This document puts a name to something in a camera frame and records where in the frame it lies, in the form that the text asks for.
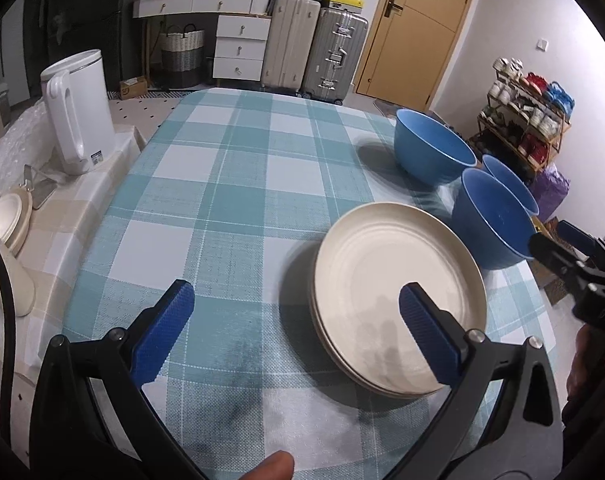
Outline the person's right hand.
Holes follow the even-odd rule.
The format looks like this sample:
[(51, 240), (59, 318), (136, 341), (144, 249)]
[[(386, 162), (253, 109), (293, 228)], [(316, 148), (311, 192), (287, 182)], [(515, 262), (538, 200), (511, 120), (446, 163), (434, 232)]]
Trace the person's right hand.
[(567, 401), (575, 402), (605, 385), (605, 333), (584, 324), (575, 336), (575, 356), (566, 382)]

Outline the person's left hand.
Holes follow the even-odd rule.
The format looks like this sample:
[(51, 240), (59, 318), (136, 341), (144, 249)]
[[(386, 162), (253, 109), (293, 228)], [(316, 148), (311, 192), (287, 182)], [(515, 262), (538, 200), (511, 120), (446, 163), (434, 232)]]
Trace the person's left hand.
[(294, 456), (279, 450), (266, 457), (254, 469), (243, 474), (240, 480), (292, 480), (294, 472)]

